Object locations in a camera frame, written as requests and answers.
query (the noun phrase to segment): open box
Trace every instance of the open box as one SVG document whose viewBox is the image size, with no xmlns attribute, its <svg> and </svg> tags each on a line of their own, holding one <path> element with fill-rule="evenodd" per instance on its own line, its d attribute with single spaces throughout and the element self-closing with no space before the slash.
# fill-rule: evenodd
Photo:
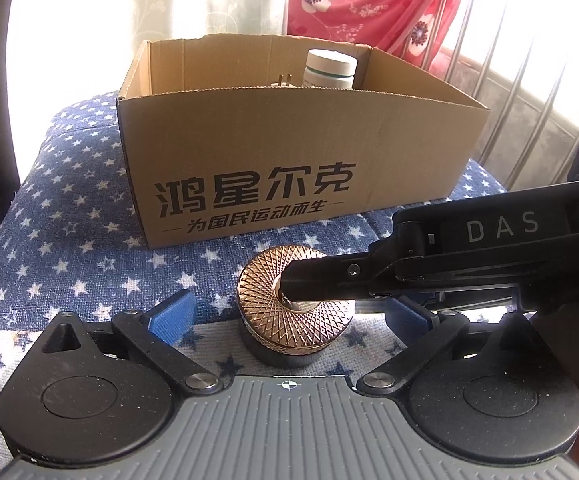
<svg viewBox="0 0 579 480">
<path fill-rule="evenodd" d="M 300 86 L 307 51 L 358 59 L 354 89 Z M 118 117 L 150 248 L 447 196 L 489 110 L 367 45 L 214 34 L 143 42 Z"/>
</svg>

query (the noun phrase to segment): white lid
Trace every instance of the white lid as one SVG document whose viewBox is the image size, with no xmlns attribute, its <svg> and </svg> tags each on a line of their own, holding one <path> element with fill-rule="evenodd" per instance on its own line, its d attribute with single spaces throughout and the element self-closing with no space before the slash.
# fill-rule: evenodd
<svg viewBox="0 0 579 480">
<path fill-rule="evenodd" d="M 357 59 L 335 50 L 313 48 L 307 53 L 307 66 L 320 72 L 336 75 L 354 75 Z"/>
</svg>

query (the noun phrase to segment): copper-colored lid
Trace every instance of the copper-colored lid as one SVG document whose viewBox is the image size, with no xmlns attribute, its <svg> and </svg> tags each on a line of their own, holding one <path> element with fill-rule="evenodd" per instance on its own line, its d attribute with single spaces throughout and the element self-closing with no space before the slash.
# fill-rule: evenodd
<svg viewBox="0 0 579 480">
<path fill-rule="evenodd" d="M 322 258 L 309 247 L 286 245 L 257 254 L 243 269 L 236 299 L 247 330 L 271 350 L 311 354 L 336 339 L 354 315 L 354 301 L 294 303 L 279 299 L 279 276 L 293 260 Z"/>
</svg>

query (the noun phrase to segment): silver screw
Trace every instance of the silver screw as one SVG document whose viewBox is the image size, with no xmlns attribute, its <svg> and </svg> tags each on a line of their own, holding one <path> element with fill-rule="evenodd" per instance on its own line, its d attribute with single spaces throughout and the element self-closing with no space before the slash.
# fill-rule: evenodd
<svg viewBox="0 0 579 480">
<path fill-rule="evenodd" d="M 359 264 L 351 264 L 349 267 L 347 267 L 347 275 L 351 278 L 355 278 L 360 273 L 361 267 L 359 267 Z"/>
<path fill-rule="evenodd" d="M 383 389 L 394 386 L 396 381 L 390 374 L 385 372 L 371 372 L 363 376 L 363 382 L 371 388 Z"/>
<path fill-rule="evenodd" d="M 185 380 L 185 384 L 193 390 L 208 390 L 218 384 L 218 379 L 214 374 L 192 374 Z"/>
</svg>

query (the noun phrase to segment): jar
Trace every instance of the jar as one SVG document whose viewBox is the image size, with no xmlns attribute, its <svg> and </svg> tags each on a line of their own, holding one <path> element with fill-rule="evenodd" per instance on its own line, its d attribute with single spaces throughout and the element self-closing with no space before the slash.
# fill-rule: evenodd
<svg viewBox="0 0 579 480">
<path fill-rule="evenodd" d="M 313 48 L 307 53 L 303 86 L 351 88 L 357 59 L 335 50 Z"/>
</svg>

